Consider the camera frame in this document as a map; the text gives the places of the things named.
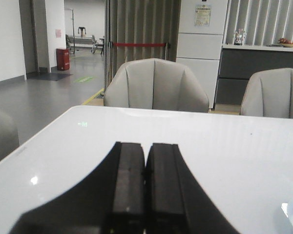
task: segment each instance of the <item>white refrigerator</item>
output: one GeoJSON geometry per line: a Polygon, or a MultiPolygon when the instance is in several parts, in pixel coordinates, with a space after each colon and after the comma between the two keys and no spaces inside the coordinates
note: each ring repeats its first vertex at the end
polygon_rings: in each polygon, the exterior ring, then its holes
{"type": "Polygon", "coordinates": [[[214,105],[227,0],[181,0],[177,62],[187,65],[214,105]]]}

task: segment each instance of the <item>gray chair cushion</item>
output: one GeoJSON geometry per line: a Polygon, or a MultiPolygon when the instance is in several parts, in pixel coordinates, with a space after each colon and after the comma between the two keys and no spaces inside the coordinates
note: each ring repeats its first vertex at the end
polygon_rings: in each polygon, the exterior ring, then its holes
{"type": "Polygon", "coordinates": [[[124,63],[104,96],[105,106],[207,112],[209,100],[193,72],[158,58],[124,63]]]}
{"type": "Polygon", "coordinates": [[[19,135],[12,118],[0,111],[0,161],[19,146],[19,135]]]}
{"type": "Polygon", "coordinates": [[[253,74],[242,100],[241,114],[293,118],[293,69],[281,68],[253,74]]]}

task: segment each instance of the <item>white table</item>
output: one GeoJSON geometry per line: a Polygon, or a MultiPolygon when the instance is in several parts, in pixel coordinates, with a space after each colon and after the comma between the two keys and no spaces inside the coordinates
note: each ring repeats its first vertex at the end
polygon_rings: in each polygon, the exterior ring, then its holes
{"type": "Polygon", "coordinates": [[[77,106],[0,162],[0,234],[82,180],[115,141],[177,143],[190,170],[242,234],[289,234],[293,119],[77,106]]]}

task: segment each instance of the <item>red stanchion rope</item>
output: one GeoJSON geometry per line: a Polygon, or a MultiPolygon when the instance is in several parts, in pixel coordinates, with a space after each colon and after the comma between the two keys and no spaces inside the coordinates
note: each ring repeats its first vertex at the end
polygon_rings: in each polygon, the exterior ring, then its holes
{"type": "Polygon", "coordinates": [[[127,47],[164,47],[165,43],[118,43],[114,42],[114,46],[127,46],[127,47]]]}

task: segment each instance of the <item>green floor sticker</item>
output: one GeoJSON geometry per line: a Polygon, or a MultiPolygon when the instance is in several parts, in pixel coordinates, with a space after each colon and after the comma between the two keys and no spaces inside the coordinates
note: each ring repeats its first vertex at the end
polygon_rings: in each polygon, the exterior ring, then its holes
{"type": "Polygon", "coordinates": [[[94,77],[81,77],[77,80],[75,80],[74,82],[79,82],[79,83],[83,83],[83,82],[88,82],[90,80],[92,80],[94,77]]]}

